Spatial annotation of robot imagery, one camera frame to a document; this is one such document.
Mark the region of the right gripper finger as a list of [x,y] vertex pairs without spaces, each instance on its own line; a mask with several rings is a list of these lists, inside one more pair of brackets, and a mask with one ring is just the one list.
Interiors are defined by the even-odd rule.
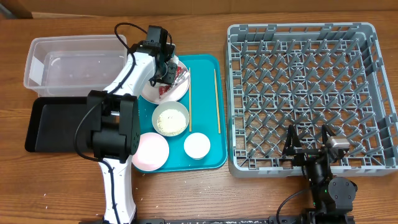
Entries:
[[299,137],[292,124],[289,125],[287,130],[287,137],[285,140],[283,153],[296,153],[302,149]]
[[329,125],[323,124],[322,125],[322,144],[324,146],[332,146],[334,137],[335,137],[335,133],[331,130]]

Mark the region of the red snack wrapper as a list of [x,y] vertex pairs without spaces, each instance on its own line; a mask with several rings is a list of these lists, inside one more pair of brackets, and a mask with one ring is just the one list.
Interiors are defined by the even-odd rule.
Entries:
[[159,87],[159,98],[165,98],[175,91],[186,79],[188,70],[180,65],[177,66],[175,80],[172,84],[161,84]]

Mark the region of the grey bowl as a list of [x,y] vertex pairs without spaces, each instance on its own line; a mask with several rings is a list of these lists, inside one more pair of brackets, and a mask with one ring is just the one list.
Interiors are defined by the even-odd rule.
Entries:
[[152,125],[163,136],[178,136],[189,125],[189,112],[177,101],[161,103],[152,114]]

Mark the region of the white rice grains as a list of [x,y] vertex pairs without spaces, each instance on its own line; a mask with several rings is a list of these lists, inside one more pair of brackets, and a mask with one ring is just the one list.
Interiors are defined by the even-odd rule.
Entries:
[[175,109],[167,109],[157,118],[157,128],[164,136],[176,136],[185,130],[186,125],[184,114]]

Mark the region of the white cup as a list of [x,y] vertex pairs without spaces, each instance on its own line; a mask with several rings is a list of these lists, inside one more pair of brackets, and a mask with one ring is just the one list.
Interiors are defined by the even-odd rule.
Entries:
[[192,133],[184,141],[185,153],[195,160],[203,159],[210,151],[209,138],[202,133]]

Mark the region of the white napkin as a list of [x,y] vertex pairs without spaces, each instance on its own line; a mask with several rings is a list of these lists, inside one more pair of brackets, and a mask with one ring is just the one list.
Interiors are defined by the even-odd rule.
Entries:
[[170,59],[170,61],[171,61],[172,63],[176,63],[176,64],[179,63],[179,59],[178,59],[178,57],[177,57],[176,55],[174,55],[174,56]]

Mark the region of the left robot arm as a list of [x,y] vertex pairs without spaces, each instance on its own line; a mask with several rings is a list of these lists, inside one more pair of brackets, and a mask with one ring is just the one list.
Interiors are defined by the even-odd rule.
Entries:
[[141,128],[138,98],[147,83],[164,83],[175,74],[175,44],[141,41],[127,53],[127,62],[117,77],[102,91],[87,97],[87,113],[78,127],[87,126],[90,160],[103,175],[106,211],[103,223],[134,223],[136,204],[132,196],[132,157]]

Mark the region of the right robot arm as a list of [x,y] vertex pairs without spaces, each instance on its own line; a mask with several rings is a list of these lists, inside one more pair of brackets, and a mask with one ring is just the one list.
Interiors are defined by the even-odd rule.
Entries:
[[311,192],[313,208],[306,208],[296,217],[288,217],[287,223],[354,223],[354,218],[347,216],[353,210],[353,201],[358,186],[344,178],[335,177],[331,164],[344,158],[350,143],[337,136],[331,128],[324,124],[321,130],[322,144],[318,149],[304,149],[293,125],[287,130],[287,138],[282,154],[292,156],[292,164],[302,170],[309,181],[309,188],[294,193],[286,198],[278,207],[275,219],[282,223],[280,211],[292,198]]

